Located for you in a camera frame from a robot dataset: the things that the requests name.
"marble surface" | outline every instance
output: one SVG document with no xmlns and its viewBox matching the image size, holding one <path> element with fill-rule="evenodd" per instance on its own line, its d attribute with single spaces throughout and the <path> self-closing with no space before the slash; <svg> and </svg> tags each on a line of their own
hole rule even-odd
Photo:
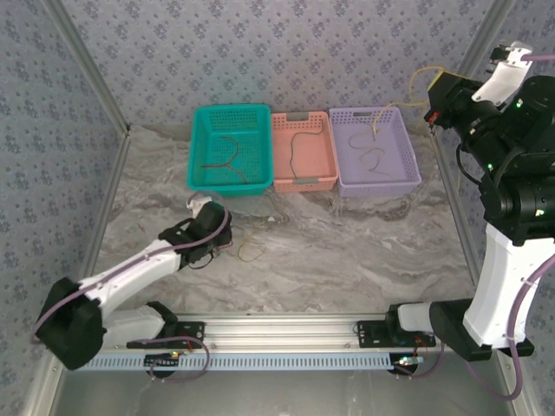
<svg viewBox="0 0 555 416">
<path fill-rule="evenodd" d="M 95 272 L 189 217 L 186 127 L 133 127 Z M 390 303 L 471 296 L 474 288 L 427 136 L 411 134 L 422 183 L 395 198 L 337 191 L 226 201 L 234 245 L 129 299 L 176 312 L 382 312 Z M 238 259 L 238 247 L 246 242 Z"/>
</svg>

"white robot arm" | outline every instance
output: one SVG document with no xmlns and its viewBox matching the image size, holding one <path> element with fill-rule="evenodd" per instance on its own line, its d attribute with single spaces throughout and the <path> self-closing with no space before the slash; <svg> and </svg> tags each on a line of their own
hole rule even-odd
<svg viewBox="0 0 555 416">
<path fill-rule="evenodd" d="M 526 59 L 541 58 L 531 52 L 520 42 L 499 46 L 485 83 L 443 74 L 428 90 L 425 119 L 452 128 L 461 140 L 457 153 L 471 153 L 484 173 L 470 179 L 485 207 L 486 258 L 474 299 L 406 304 L 397 314 L 402 330 L 432 332 L 467 361 L 488 359 L 492 348 L 507 351 L 512 341 L 519 355 L 532 353 L 525 325 L 539 280 L 522 300 L 510 336 L 512 307 L 526 279 L 555 254 L 555 78 L 522 84 Z"/>
<path fill-rule="evenodd" d="M 231 215 L 209 198 L 190 201 L 193 218 L 161 232 L 146 249 L 99 275 L 78 283 L 56 282 L 42 307 L 33 335 L 68 369 L 89 362 L 104 347 L 153 339 L 172 315 L 150 302 L 133 311 L 115 311 L 149 284 L 232 241 Z M 165 330 L 165 337 L 173 336 Z"/>
</svg>

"teal basket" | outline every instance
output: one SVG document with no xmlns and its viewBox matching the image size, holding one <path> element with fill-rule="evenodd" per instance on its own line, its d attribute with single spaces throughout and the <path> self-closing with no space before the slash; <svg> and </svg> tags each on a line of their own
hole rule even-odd
<svg viewBox="0 0 555 416">
<path fill-rule="evenodd" d="M 270 108 L 260 104 L 195 111 L 187 185 L 224 197 L 261 195 L 274 180 Z"/>
</svg>

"patterned wallpaper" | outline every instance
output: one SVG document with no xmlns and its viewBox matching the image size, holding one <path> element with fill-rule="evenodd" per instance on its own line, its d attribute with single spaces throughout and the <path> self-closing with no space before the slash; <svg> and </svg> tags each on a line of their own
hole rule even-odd
<svg viewBox="0 0 555 416">
<path fill-rule="evenodd" d="M 533 46 L 534 53 L 555 53 L 553 42 L 555 33 L 555 3 L 552 0 L 518 1 L 507 17 L 498 35 L 498 42 L 508 44 L 514 40 L 527 42 Z M 536 62 L 530 75 L 555 76 L 555 62 Z M 452 148 L 458 144 L 456 134 L 444 135 L 444 143 Z M 476 178 L 481 176 L 480 169 L 469 157 L 464 158 L 467 170 Z M 467 214 L 467 220 L 473 233 L 473 239 L 480 258 L 486 253 L 486 222 L 483 220 L 484 209 L 480 202 L 478 188 L 464 177 L 460 179 L 459 194 Z M 537 295 L 532 304 L 528 318 L 527 334 L 536 345 L 532 357 L 533 378 L 536 381 L 541 405 L 545 414 L 555 414 L 555 272 L 552 271 L 542 279 Z"/>
<path fill-rule="evenodd" d="M 0 414 L 18 415 L 50 285 L 75 276 L 119 138 L 36 0 L 0 2 Z"/>
<path fill-rule="evenodd" d="M 405 101 L 415 69 L 457 67 L 491 0 L 63 2 L 127 121 L 150 124 L 216 103 Z"/>
</svg>

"black robot housing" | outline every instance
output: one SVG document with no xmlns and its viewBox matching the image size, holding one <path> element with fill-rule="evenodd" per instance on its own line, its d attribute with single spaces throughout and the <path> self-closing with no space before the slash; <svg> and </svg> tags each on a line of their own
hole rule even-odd
<svg viewBox="0 0 555 416">
<path fill-rule="evenodd" d="M 527 79 L 499 107 L 472 99 L 481 86 L 443 73 L 428 91 L 424 119 L 452 128 L 460 137 L 457 153 L 471 153 L 480 165 L 483 176 L 473 181 L 488 223 L 515 245 L 555 237 L 555 78 Z"/>
</svg>

